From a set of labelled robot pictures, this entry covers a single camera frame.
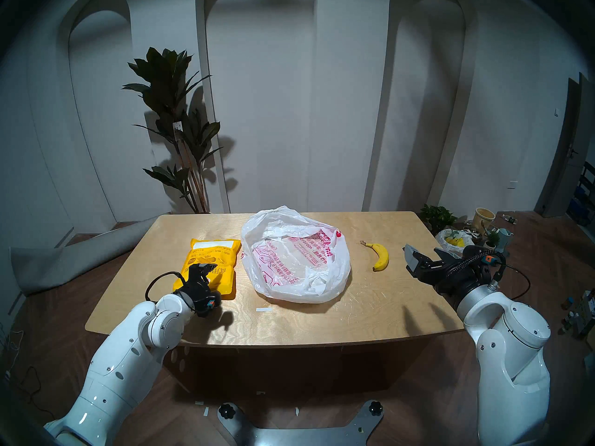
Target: cable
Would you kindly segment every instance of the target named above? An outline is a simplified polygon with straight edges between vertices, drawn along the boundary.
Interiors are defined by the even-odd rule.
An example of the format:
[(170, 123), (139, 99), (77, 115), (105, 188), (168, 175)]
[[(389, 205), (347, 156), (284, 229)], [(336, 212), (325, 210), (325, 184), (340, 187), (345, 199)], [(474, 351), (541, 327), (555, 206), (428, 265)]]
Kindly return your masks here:
[(520, 297), (522, 297), (523, 295), (527, 294), (527, 292), (529, 291), (529, 289), (531, 289), (531, 280), (529, 279), (529, 277), (527, 275), (525, 275), (523, 272), (521, 272), (518, 268), (514, 268), (513, 266), (510, 266), (508, 264), (505, 265), (505, 267), (514, 270), (516, 273), (521, 274), (522, 276), (525, 277), (525, 279), (527, 280), (527, 289), (525, 289), (521, 294), (519, 294), (516, 297), (513, 297), (511, 300), (516, 300)]
[(167, 272), (167, 273), (164, 273), (162, 275), (159, 275), (159, 276), (157, 276), (157, 278), (155, 278), (153, 281), (151, 281), (151, 284), (149, 285), (149, 287), (145, 291), (145, 300), (147, 302), (157, 303), (154, 300), (149, 299), (149, 291), (151, 290), (151, 288), (157, 282), (158, 279), (161, 279), (161, 278), (163, 278), (164, 276), (167, 276), (167, 275), (175, 275), (175, 276), (177, 276), (179, 279), (182, 280), (182, 284), (184, 286), (186, 285), (186, 280), (184, 279), (184, 277), (182, 276), (182, 274), (180, 272)]
[[(33, 369), (33, 372), (35, 373), (35, 377), (37, 379), (37, 384), (39, 387), (37, 388), (37, 390), (34, 390), (31, 393), (29, 393), (27, 390), (25, 390), (25, 388), (23, 387), (23, 384), (25, 383), (25, 379), (27, 379), (27, 376), (29, 375), (29, 371), (31, 369)], [(27, 368), (27, 370), (25, 371), (25, 377), (23, 377), (23, 380), (21, 380), (21, 382), (17, 382), (15, 384), (15, 387), (17, 387), (20, 391), (23, 391), (27, 394), (27, 396), (29, 397), (29, 399), (27, 400), (28, 404), (34, 405), (39, 411), (48, 413), (50, 416), (52, 416), (52, 420), (56, 420), (56, 416), (53, 415), (53, 413), (50, 410), (39, 407), (35, 403), (35, 400), (33, 399), (33, 397), (41, 391), (41, 381), (39, 380), (39, 374), (37, 374), (37, 369), (35, 369), (34, 366), (29, 366)]]
[(14, 363), (17, 362), (18, 353), (21, 350), (21, 342), (23, 341), (23, 337), (25, 336), (25, 331), (10, 331), (10, 333), (11, 334), (20, 334), (21, 335), (21, 339), (18, 341), (18, 345), (16, 345), (12, 341), (9, 341), (8, 342), (8, 348), (17, 352), (17, 354), (14, 356), (13, 364), (11, 364), (11, 366), (10, 366), (10, 368), (8, 370), (8, 373), (10, 373), (13, 370)]

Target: watering can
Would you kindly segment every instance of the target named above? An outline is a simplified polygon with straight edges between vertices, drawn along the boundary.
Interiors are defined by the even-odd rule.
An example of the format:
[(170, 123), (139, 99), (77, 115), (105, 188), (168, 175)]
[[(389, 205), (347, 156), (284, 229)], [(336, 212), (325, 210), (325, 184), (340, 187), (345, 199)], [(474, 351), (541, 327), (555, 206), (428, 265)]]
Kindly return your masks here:
[(510, 230), (507, 230), (505, 228), (501, 228), (498, 230), (498, 235), (500, 235), (500, 241), (498, 242), (498, 246), (496, 246), (496, 250), (498, 252), (504, 252), (504, 248), (506, 247), (506, 245), (512, 241), (512, 237), (515, 235), (513, 232), (511, 232)]

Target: potted plant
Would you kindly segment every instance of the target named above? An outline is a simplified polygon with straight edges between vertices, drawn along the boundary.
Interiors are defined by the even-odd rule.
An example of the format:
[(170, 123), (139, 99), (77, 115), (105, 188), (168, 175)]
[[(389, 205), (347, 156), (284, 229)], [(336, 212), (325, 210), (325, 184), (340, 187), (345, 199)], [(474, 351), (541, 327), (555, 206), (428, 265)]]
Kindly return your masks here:
[(206, 158), (218, 149), (212, 150), (211, 139), (219, 132), (220, 123), (201, 121), (197, 109), (186, 113), (183, 101), (186, 95), (207, 75), (190, 85), (196, 73), (186, 81), (186, 69), (192, 60), (186, 51), (177, 53), (164, 49), (159, 53), (155, 48), (149, 48), (146, 60), (135, 59), (135, 63), (128, 65), (142, 79), (150, 83), (130, 83), (122, 89), (130, 89), (139, 93), (144, 103), (159, 115), (155, 121), (157, 130), (141, 124), (135, 124), (149, 131), (159, 134), (175, 148), (178, 163), (181, 165), (173, 170), (169, 167), (153, 166), (145, 172), (164, 185), (173, 187), (181, 192), (192, 211), (198, 214), (207, 212), (205, 187), (202, 177), (203, 163)]
[(488, 249), (496, 249), (496, 246), (498, 246), (499, 242), (500, 242), (500, 234), (498, 233), (498, 230), (490, 231), (487, 234), (487, 240), (486, 240), (486, 243), (484, 244), (484, 247), (486, 247)]
[(430, 231), (434, 236), (456, 221), (456, 217), (444, 206), (428, 205), (424, 205), (421, 209), (420, 219), (422, 222), (430, 225)]

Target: black knob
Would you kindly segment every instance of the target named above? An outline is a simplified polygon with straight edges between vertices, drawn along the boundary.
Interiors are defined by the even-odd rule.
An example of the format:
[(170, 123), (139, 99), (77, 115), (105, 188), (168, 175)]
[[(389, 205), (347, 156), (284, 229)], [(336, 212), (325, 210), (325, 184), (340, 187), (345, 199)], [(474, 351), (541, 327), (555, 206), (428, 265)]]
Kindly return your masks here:
[(223, 419), (233, 419), (233, 416), (236, 415), (236, 411), (233, 408), (233, 406), (227, 403), (221, 405), (221, 407), (219, 408), (219, 413), (221, 414), (221, 417), (223, 417)]
[(379, 401), (372, 401), (370, 403), (370, 412), (372, 413), (373, 416), (379, 416), (380, 414), (382, 414), (382, 411), (383, 411), (383, 407)]

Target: metal base plate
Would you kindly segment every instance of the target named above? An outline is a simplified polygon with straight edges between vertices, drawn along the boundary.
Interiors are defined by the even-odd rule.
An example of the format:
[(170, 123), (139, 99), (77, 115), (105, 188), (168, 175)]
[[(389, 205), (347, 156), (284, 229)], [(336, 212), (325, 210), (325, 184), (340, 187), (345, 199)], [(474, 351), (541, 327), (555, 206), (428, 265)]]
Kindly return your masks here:
[(384, 410), (378, 401), (369, 400), (348, 425), (336, 428), (256, 428), (233, 403), (222, 404), (217, 417), (237, 446), (363, 446), (384, 417)]

